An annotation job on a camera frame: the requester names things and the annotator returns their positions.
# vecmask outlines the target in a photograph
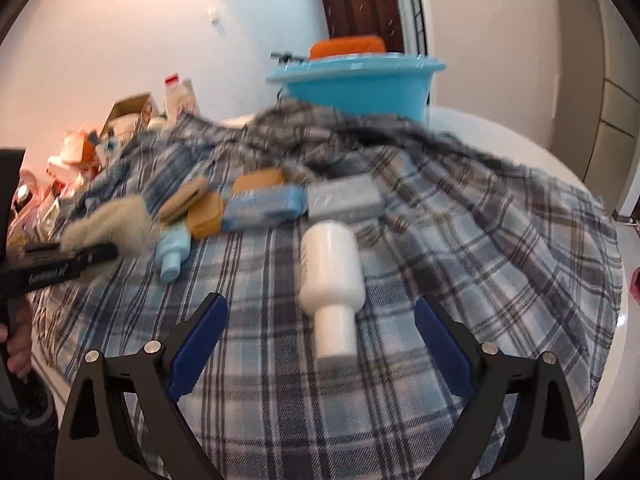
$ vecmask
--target red cap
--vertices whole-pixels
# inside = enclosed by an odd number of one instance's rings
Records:
[[[180,78],[178,77],[177,74],[173,74],[171,76],[169,76],[168,78],[166,78],[164,80],[164,84],[165,85],[171,85],[173,83],[177,83],[178,81],[180,81]]]

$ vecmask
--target light blue bottle cap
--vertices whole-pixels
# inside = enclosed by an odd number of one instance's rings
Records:
[[[174,281],[178,276],[180,276],[180,253],[168,253],[162,259],[162,269],[160,269],[160,279],[169,283]]]

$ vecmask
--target plaid fabric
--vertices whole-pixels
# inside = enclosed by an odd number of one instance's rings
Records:
[[[196,176],[226,194],[242,172],[274,164],[296,182],[370,173],[384,194],[385,215],[353,226],[367,285],[356,365],[316,369],[312,323],[296,303],[305,220],[194,242],[169,286],[148,254],[91,288],[47,289],[36,323],[50,364],[71,381],[89,349],[136,352],[217,291],[228,328],[180,408],[226,478],[417,478],[463,407],[414,327],[412,302],[430,292],[480,341],[519,356],[555,352],[584,419],[616,327],[622,261],[600,203],[542,171],[409,121],[289,102],[242,130],[183,116],[168,138],[140,136],[65,217],[132,193],[154,214]],[[478,474],[507,424],[508,410]]]

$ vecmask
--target human hand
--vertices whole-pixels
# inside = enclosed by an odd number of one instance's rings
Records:
[[[16,315],[18,329],[7,341],[8,330],[0,324],[0,343],[6,342],[9,352],[7,367],[11,373],[24,378],[31,370],[31,305],[27,301],[21,306]]]

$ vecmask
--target bolt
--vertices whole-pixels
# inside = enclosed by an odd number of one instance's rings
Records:
[[[159,341],[149,341],[146,345],[145,345],[145,352],[148,354],[155,354],[156,352],[158,352],[160,349],[162,348],[162,343]]]
[[[84,355],[84,360],[88,363],[95,363],[100,357],[100,352],[97,350],[91,350]]]
[[[558,358],[556,358],[553,352],[542,352],[542,360],[548,365],[554,365],[556,361],[558,361]]]
[[[496,355],[499,352],[498,347],[493,343],[489,343],[489,342],[482,343],[482,346],[480,348],[485,354],[489,354],[489,355]]]

